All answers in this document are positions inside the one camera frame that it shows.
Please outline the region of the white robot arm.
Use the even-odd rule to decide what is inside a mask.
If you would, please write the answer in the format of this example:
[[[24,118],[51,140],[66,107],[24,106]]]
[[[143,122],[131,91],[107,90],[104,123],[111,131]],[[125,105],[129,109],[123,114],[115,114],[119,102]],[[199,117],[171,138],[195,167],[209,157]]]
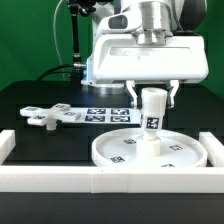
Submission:
[[[181,83],[208,75],[204,40],[192,31],[206,13],[206,0],[108,0],[92,16],[93,50],[82,84],[98,91],[166,84],[167,106]]]

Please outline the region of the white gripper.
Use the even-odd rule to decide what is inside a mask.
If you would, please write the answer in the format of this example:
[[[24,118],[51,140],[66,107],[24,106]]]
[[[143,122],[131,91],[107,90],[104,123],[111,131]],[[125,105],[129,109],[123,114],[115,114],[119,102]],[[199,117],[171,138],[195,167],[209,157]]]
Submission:
[[[207,75],[208,63],[200,36],[174,36],[168,37],[164,46],[140,46],[131,34],[103,35],[89,60],[89,76],[96,84],[126,82],[133,108],[138,106],[135,82],[170,80],[167,107],[173,108],[179,81],[197,83]]]

